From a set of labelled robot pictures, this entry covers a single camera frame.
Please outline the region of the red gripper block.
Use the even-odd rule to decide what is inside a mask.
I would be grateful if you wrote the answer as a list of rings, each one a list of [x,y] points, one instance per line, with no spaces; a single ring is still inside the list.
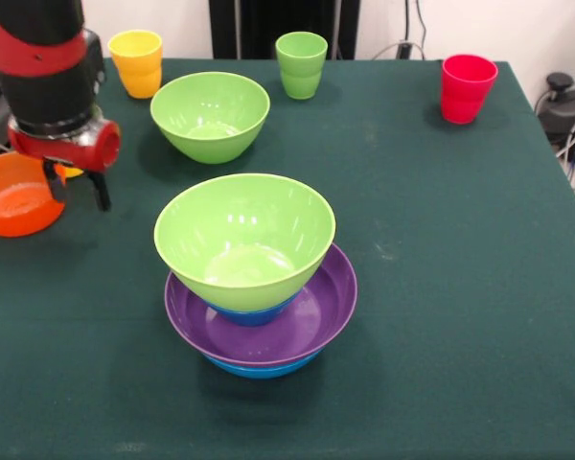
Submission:
[[[111,199],[103,173],[119,155],[121,130],[115,122],[93,118],[70,133],[36,136],[21,130],[16,120],[10,118],[8,136],[18,153],[44,159],[42,170],[54,201],[66,202],[65,165],[91,171],[86,176],[92,182],[98,208],[103,212],[110,210]]]

